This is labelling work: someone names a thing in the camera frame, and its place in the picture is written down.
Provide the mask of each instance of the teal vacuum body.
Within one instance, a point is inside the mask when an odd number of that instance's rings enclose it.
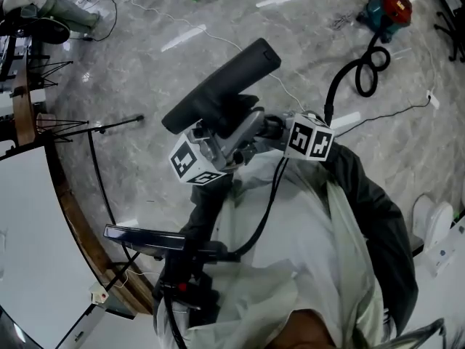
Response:
[[[365,9],[358,13],[357,21],[377,32],[383,16],[387,16],[391,23],[380,36],[381,42],[385,44],[389,43],[392,36],[402,27],[410,25],[412,4],[409,0],[368,0]]]

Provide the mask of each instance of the gray marble floor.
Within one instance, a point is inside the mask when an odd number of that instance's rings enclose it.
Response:
[[[212,35],[242,47],[265,38],[283,60],[275,74],[289,92],[306,108],[323,112],[332,78],[370,41],[372,33],[353,19],[366,0],[296,0],[257,8],[260,1],[264,0],[136,0],[176,19],[204,24]],[[436,0],[414,0],[412,25],[386,45],[392,64],[379,74],[372,98],[356,93],[351,73],[335,101],[335,118],[359,111],[365,119],[424,104],[426,91],[434,87],[439,109],[417,108],[365,124],[339,139],[360,155],[368,176],[400,206],[408,227],[413,203],[424,192],[449,201],[458,211],[465,175],[465,65],[449,62],[450,42],[432,27],[439,7]],[[113,5],[103,1],[89,9],[95,10],[103,16],[95,36],[104,36],[113,24]],[[60,85],[48,91],[49,106],[60,118],[102,124],[145,114],[143,125],[94,136],[117,222],[137,218],[146,228],[176,230],[193,208],[190,187],[179,184],[169,167],[167,156],[177,138],[163,128],[161,119],[238,51],[203,33],[161,51],[190,29],[184,22],[173,23],[154,11],[119,2],[118,22],[107,40],[70,40],[47,49],[55,59],[75,61],[54,77]],[[250,93],[266,108],[298,108],[270,77]],[[86,138],[59,144],[58,149],[73,191],[102,238],[109,219]],[[123,257],[115,244],[102,242],[111,257]],[[145,270],[159,268],[148,258],[140,262]]]

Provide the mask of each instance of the wooden plank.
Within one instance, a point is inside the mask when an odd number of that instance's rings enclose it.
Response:
[[[19,146],[32,143],[37,137],[36,121],[31,96],[29,95],[27,63],[28,59],[25,55],[12,85],[13,91],[21,89],[21,93],[13,97],[13,114],[15,115],[15,128]]]
[[[87,222],[84,213],[81,211],[66,180],[54,145],[46,147],[46,154],[57,197],[61,203],[70,230],[74,234],[77,244],[100,280],[100,283],[107,284],[114,278],[118,270],[112,269],[113,261],[109,258],[98,237]],[[152,314],[152,288],[152,285],[145,276],[132,274],[128,283],[123,288],[112,288],[111,292],[134,315],[136,313]]]

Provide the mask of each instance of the white desk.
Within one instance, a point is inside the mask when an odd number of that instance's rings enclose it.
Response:
[[[0,305],[54,349],[89,307],[97,279],[65,221],[43,148],[0,161],[0,232]]]

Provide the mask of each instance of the black cylinder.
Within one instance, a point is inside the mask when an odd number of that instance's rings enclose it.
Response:
[[[199,84],[161,121],[178,134],[209,114],[221,113],[223,103],[279,68],[281,59],[265,39],[257,39]]]

